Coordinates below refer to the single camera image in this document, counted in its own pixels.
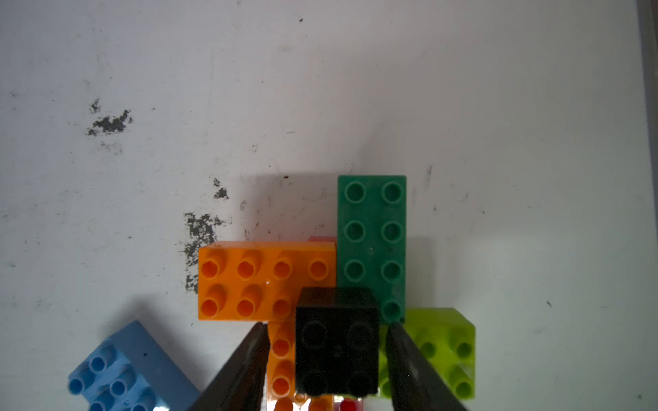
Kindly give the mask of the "light blue lego brick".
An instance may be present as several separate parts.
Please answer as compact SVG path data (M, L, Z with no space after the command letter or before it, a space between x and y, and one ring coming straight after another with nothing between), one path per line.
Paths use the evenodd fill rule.
M139 321L109 336L70 375L90 410L186 410L200 391Z

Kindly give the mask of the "orange lego brick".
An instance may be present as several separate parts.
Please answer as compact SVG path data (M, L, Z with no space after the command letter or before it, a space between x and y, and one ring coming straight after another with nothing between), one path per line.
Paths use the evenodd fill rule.
M269 322L267 328L267 410L333 410L333 396L310 397L296 388L295 324Z
M219 241L198 258L200 320L288 322L303 288L336 286L332 241Z

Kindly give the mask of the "red lego brick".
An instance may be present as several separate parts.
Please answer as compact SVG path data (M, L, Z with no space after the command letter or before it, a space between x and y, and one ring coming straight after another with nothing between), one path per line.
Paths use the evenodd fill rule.
M335 411L363 411L361 398L334 397Z
M308 241L311 242L337 242L336 236L311 236Z

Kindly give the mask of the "dark green lego brick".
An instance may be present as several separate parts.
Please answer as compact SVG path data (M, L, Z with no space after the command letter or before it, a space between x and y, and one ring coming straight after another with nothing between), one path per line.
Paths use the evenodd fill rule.
M368 288L380 323L405 321L406 176L338 177L337 286Z

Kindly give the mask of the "orange lego brick front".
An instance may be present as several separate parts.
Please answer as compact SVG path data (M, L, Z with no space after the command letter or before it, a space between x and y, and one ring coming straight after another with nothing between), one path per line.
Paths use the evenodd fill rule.
M333 396L310 397L296 388L295 324L269 322L267 328L267 410L333 410Z

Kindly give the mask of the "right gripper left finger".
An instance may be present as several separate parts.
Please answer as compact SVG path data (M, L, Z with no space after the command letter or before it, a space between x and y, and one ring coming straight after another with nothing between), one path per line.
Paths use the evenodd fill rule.
M256 323L188 410L261 410L269 351L267 324Z

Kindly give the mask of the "black lego brick attached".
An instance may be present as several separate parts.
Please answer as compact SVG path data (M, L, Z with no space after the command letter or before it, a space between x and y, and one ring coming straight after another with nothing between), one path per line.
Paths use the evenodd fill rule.
M370 289L306 287L296 307L296 390L310 397L378 391L380 310Z

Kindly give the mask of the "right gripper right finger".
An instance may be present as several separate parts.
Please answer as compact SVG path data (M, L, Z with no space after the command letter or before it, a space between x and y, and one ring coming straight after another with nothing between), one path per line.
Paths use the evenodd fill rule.
M394 410L467 410L399 322L388 327L386 356Z

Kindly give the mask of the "lime green lego brick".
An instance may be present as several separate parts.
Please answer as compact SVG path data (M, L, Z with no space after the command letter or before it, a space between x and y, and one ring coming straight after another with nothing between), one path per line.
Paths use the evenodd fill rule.
M460 401L476 394L476 327L455 308L408 308L403 327Z

